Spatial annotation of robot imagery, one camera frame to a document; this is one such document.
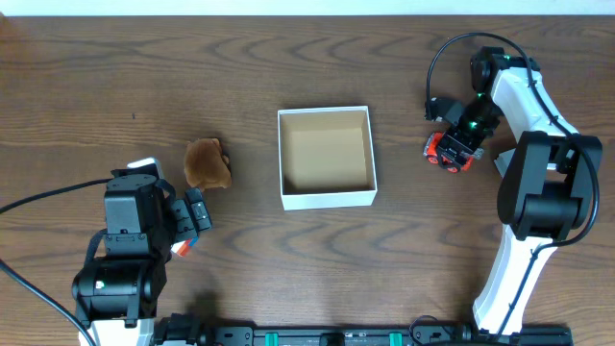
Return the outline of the red toy fire truck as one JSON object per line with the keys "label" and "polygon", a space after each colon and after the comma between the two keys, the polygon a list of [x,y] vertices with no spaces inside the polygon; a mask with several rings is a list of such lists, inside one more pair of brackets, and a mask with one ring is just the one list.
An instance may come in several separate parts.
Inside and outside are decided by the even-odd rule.
{"label": "red toy fire truck", "polygon": [[474,160],[480,160],[483,152],[482,148],[472,149],[448,133],[434,132],[425,144],[423,156],[431,164],[459,173],[467,171]]}

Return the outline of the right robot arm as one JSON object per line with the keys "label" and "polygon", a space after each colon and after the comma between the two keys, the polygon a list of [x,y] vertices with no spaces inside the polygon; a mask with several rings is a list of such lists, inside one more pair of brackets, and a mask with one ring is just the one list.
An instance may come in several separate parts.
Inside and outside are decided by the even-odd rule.
{"label": "right robot arm", "polygon": [[458,173],[480,155],[502,118],[515,149],[497,158],[503,176],[497,196],[501,244],[487,283],[473,305],[479,330],[493,336],[521,331],[529,296],[550,256],[586,233],[597,213],[597,171],[603,147],[563,119],[526,54],[482,47],[470,60],[476,99],[462,105],[432,98],[430,115],[449,123],[427,146],[426,157]]}

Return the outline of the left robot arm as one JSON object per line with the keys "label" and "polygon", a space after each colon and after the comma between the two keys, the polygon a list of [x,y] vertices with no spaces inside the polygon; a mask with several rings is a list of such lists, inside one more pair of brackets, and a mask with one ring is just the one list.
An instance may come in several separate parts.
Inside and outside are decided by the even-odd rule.
{"label": "left robot arm", "polygon": [[107,228],[89,244],[72,284],[82,344],[148,345],[165,265],[184,257],[211,227],[202,192],[179,198],[166,180],[125,173],[111,179],[104,196]]}

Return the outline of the grey yellow toy truck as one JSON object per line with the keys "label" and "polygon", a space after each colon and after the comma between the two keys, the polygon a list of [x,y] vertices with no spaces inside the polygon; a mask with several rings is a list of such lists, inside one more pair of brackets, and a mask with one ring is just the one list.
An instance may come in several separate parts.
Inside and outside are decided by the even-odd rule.
{"label": "grey yellow toy truck", "polygon": [[497,158],[494,159],[495,166],[502,178],[504,177],[506,170],[508,166],[510,165],[514,152],[515,152],[514,149],[504,151],[501,154],[499,154]]}

